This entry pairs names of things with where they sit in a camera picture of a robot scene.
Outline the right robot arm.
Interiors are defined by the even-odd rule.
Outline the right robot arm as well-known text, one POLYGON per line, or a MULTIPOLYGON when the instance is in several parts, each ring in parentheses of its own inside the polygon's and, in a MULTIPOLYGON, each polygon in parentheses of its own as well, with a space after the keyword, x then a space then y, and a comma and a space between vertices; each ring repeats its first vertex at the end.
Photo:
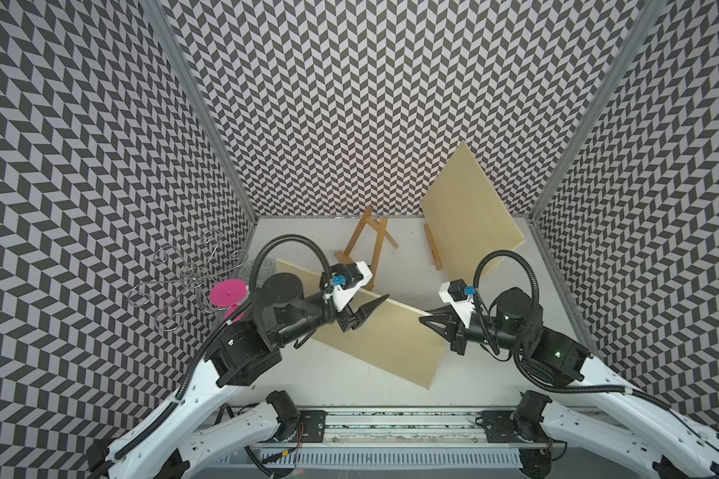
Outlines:
POLYGON ((522 440, 580 447, 642 478, 719 478, 719 430, 675 411, 581 343, 546 327, 536 274, 518 253, 489 253, 470 283, 444 283, 439 295, 443 307, 421 317, 422 325, 459 355, 469 343, 492 356, 505 351, 531 384, 510 415, 522 440), (530 291, 512 287, 488 303, 479 281, 500 257, 522 267, 530 291))

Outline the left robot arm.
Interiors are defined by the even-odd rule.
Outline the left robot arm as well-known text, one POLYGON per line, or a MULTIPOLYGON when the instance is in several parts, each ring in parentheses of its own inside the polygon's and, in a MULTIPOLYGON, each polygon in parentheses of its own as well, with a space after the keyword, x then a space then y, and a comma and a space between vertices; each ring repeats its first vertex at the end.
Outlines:
POLYGON ((248 297, 210 333, 177 390, 129 432, 89 448, 89 477, 192 478, 233 452, 290 438, 300 411, 283 390, 270 393, 244 414, 212 427, 203 423, 280 363, 286 346, 302 347, 325 325, 338 325, 341 331, 361 327, 383 303, 374 299, 357 311, 350 306, 372 279, 363 261, 331 265, 322 249, 304 236, 269 241, 251 267, 248 297), (323 272, 313 295, 305 295, 302 280, 293 273, 275 273, 258 282, 263 262, 284 243, 304 245, 320 261, 323 272))

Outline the wooden easel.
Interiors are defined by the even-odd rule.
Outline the wooden easel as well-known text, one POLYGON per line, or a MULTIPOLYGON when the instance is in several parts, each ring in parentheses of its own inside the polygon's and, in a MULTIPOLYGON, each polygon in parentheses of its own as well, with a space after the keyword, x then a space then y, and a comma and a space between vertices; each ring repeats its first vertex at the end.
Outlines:
POLYGON ((433 232, 431 231, 429 224, 425 224, 425 236, 427 237, 427 243, 429 244, 429 249, 431 250, 431 255, 433 256, 435 269, 437 271, 441 271, 443 269, 443 261, 441 260, 441 255, 439 254, 439 249, 437 248, 437 244, 435 243, 435 238, 433 237, 433 232))
POLYGON ((399 243, 389 231, 389 218, 375 214, 373 206, 367 206, 349 238, 348 243, 334 253, 339 263, 355 263, 362 259, 367 262, 373 278, 365 286, 372 291, 379 272, 379 262, 385 247, 399 248, 399 243))

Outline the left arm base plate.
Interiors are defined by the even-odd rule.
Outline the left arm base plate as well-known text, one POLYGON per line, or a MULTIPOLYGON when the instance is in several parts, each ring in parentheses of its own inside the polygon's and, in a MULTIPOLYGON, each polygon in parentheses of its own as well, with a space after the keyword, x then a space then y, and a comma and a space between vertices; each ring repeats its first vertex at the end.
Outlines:
POLYGON ((328 413, 321 409, 302 410, 296 419, 280 426, 274 436, 276 442, 322 443, 324 441, 328 413))

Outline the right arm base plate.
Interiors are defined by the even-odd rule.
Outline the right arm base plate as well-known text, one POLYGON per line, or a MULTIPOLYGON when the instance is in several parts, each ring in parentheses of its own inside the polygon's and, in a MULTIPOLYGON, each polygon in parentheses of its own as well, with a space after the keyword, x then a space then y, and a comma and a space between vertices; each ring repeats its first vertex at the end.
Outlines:
POLYGON ((549 441, 537 418, 508 410, 483 410, 477 415, 475 425, 485 433, 490 444, 545 444, 549 441))

